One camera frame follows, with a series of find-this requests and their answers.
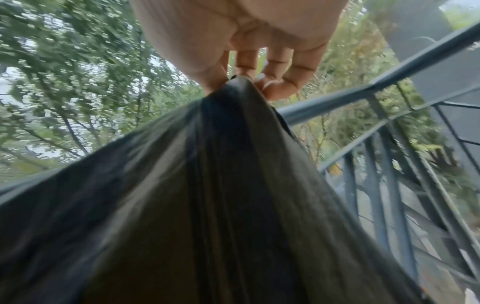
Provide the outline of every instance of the hand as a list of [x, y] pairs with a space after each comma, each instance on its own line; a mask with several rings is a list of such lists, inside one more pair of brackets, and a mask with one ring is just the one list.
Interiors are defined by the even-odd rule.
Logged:
[[[208, 94], [248, 75], [268, 100], [288, 98], [313, 76], [348, 0], [130, 0], [160, 56]], [[260, 48], [267, 63], [260, 75]]]

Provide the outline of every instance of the railing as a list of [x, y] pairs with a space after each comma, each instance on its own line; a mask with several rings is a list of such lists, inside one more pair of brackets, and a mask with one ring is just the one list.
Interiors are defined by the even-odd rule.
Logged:
[[[453, 98], [480, 90], [480, 84], [454, 92], [437, 100], [426, 102], [419, 107], [412, 107], [398, 82], [444, 60], [450, 55], [468, 48], [479, 40], [480, 23], [452, 33], [419, 54], [402, 62], [396, 68], [376, 78], [369, 85], [299, 102], [278, 110], [286, 122], [293, 126], [347, 104], [366, 99], [378, 116], [379, 122], [363, 135], [343, 147], [328, 162], [322, 164], [320, 171], [325, 173], [327, 168], [339, 160], [343, 161], [342, 176], [345, 184], [345, 202], [352, 214], [358, 218], [357, 189], [359, 185], [356, 182], [354, 154], [361, 150], [365, 159], [366, 180], [368, 181], [366, 183], [366, 193], [370, 198], [374, 234], [380, 247], [391, 253], [384, 204], [380, 190], [381, 177], [384, 176], [389, 193], [393, 225], [399, 244], [400, 262], [406, 272], [413, 279], [418, 280], [419, 271], [415, 256], [426, 257], [440, 267], [450, 271], [457, 278], [470, 284], [471, 289], [477, 295], [479, 295], [480, 291], [480, 248], [478, 242], [472, 236], [466, 224], [459, 218], [454, 208], [452, 208], [448, 196], [440, 187], [435, 175], [429, 171], [428, 165], [412, 147], [408, 137], [399, 125], [398, 119], [415, 111], [433, 106], [467, 156], [470, 164], [464, 165], [471, 165], [480, 177], [479, 164], [467, 148], [467, 144], [480, 145], [480, 143], [462, 138], [442, 110], [443, 107], [480, 110], [478, 105], [450, 101]], [[392, 85], [396, 85], [400, 90], [407, 110], [388, 116], [375, 94]], [[400, 170], [394, 167], [394, 161], [398, 163]], [[402, 202], [399, 179], [403, 185], [417, 193], [418, 200], [428, 218]], [[414, 218], [417, 223], [422, 225], [422, 228], [428, 227], [430, 232], [435, 233], [442, 240], [453, 263], [445, 263], [412, 245], [406, 215]]]

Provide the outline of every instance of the dark stripe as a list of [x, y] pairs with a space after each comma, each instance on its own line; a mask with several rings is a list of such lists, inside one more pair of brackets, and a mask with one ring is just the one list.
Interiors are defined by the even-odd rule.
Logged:
[[186, 115], [187, 137], [185, 142], [193, 254], [199, 303], [215, 304], [219, 303], [218, 284], [216, 272], [213, 270], [211, 240], [203, 191], [204, 183], [199, 158], [200, 126], [196, 115], [198, 115], [198, 107], [192, 107]]
[[[213, 203], [235, 302], [307, 303], [300, 271], [250, 138], [240, 96], [224, 86], [202, 100], [201, 113], [209, 169], [214, 168], [209, 170], [216, 194]], [[271, 119], [266, 117], [265, 123], [272, 123]]]

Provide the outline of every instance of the fabric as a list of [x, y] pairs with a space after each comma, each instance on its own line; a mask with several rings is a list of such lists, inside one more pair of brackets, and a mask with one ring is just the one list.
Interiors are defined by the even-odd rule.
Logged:
[[0, 190], [1, 303], [426, 303], [249, 80]]

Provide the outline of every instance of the garment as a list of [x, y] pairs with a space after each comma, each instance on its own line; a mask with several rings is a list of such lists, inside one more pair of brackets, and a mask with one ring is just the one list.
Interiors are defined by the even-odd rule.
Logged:
[[430, 300], [237, 77], [4, 190], [0, 302]]

